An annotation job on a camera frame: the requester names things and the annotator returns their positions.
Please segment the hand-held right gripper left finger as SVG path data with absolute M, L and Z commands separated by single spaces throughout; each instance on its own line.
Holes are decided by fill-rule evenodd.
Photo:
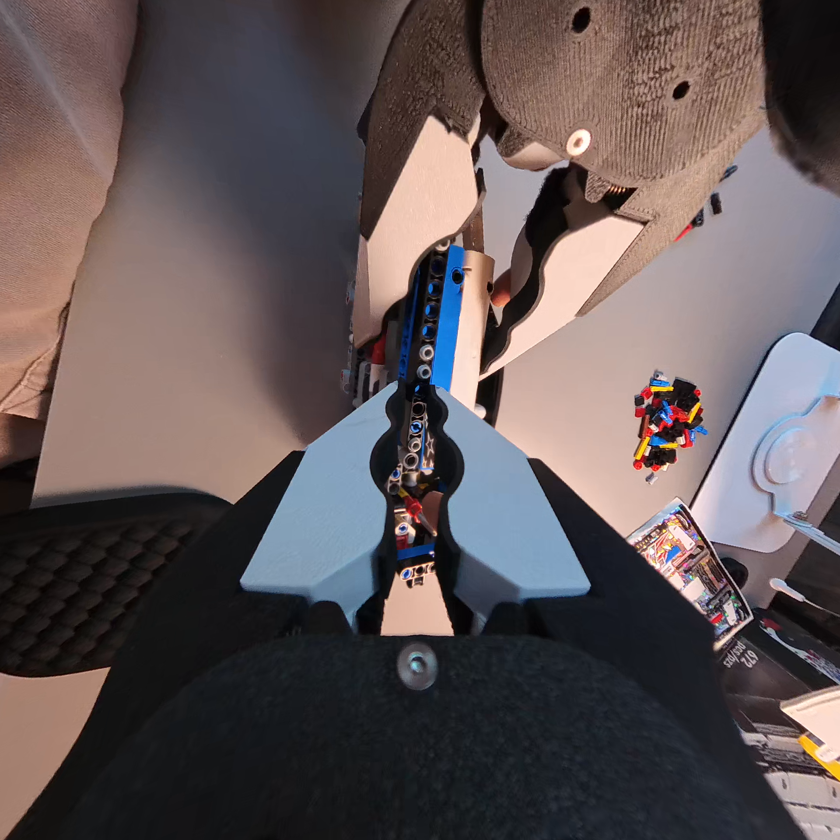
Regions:
M 391 430 L 385 407 L 396 392 L 389 384 L 306 448 L 240 578 L 243 590 L 334 602 L 354 624 L 379 588 L 386 502 L 371 455 Z

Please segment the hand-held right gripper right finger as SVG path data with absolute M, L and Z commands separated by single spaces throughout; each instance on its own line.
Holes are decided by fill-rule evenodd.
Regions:
M 520 448 L 439 386 L 434 438 L 435 562 L 454 633 L 501 603 L 586 595 L 591 582 Z

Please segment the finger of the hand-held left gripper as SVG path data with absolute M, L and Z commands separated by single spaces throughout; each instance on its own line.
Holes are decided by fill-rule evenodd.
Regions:
M 469 225 L 486 193 L 467 139 L 434 115 L 427 117 L 373 232 L 360 236 L 355 348 L 379 337 L 386 313 L 410 291 L 419 263 Z
M 619 196 L 585 195 L 589 172 L 557 167 L 542 184 L 511 256 L 509 300 L 482 345 L 486 378 L 574 320 L 646 224 L 618 213 Z

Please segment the partly built lego car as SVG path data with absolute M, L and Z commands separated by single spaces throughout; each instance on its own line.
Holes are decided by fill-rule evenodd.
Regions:
M 427 430 L 435 443 L 432 423 L 428 418 L 429 400 L 435 386 L 444 388 L 480 419 L 495 426 L 503 383 L 503 371 L 480 379 L 482 344 L 488 328 L 497 323 L 490 304 L 494 261 L 480 251 L 455 244 L 449 246 L 437 354 L 427 400 Z M 341 386 L 343 392 L 352 397 L 354 408 L 366 403 L 386 385 L 399 381 L 396 375 L 396 345 L 400 309 L 405 299 L 386 313 L 377 339 L 357 349 L 354 347 L 353 335 L 349 336 Z M 401 430 L 397 435 L 397 445 Z M 391 496 L 387 491 L 387 483 L 396 464 L 397 455 L 384 488 L 394 501 L 398 578 L 407 588 L 412 589 L 423 585 L 436 573 L 434 546 L 438 533 L 432 515 L 434 505 L 427 498 L 436 500 L 443 493 L 435 471 L 434 458 L 434 472 L 431 475 L 421 475 L 423 481 L 407 489 L 398 487 L 398 495 Z

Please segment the pile of multicoloured lego pieces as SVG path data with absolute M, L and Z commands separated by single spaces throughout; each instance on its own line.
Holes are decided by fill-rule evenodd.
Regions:
M 679 451 L 691 449 L 698 437 L 708 434 L 704 425 L 702 391 L 692 381 L 668 377 L 654 370 L 648 383 L 633 399 L 637 444 L 633 468 L 658 477 L 676 465 Z

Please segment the black lego set box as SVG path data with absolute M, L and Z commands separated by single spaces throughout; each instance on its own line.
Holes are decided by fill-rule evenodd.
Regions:
M 838 663 L 837 651 L 759 608 L 720 651 L 723 689 L 742 739 L 808 838 L 839 838 L 839 764 L 827 768 L 803 748 L 803 728 L 780 703 L 838 686 Z

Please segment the pile of blue black pins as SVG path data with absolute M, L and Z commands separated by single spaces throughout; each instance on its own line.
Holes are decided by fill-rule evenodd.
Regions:
M 731 178 L 733 175 L 737 173 L 739 166 L 737 164 L 730 164 L 727 169 L 724 171 L 720 181 L 717 184 L 717 187 L 722 185 L 726 182 L 727 179 Z M 715 217 L 722 214 L 722 199 L 720 195 L 719 189 L 716 189 L 712 192 L 707 201 L 705 202 L 704 206 L 698 211 L 698 213 L 692 218 L 689 224 L 683 229 L 683 231 L 679 234 L 679 236 L 675 239 L 675 242 L 680 241 L 685 236 L 688 236 L 695 230 L 702 228 L 707 220 L 707 216 Z

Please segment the shiny sticker sheet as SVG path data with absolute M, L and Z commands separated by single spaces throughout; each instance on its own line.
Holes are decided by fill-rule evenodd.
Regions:
M 673 499 L 626 540 L 706 618 L 715 651 L 751 623 L 751 607 L 683 500 Z

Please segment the white stand base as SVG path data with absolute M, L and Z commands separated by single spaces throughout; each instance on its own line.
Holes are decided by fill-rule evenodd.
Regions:
M 691 505 L 716 543 L 772 553 L 794 532 L 839 553 L 806 513 L 839 455 L 839 352 L 794 332 L 767 354 Z

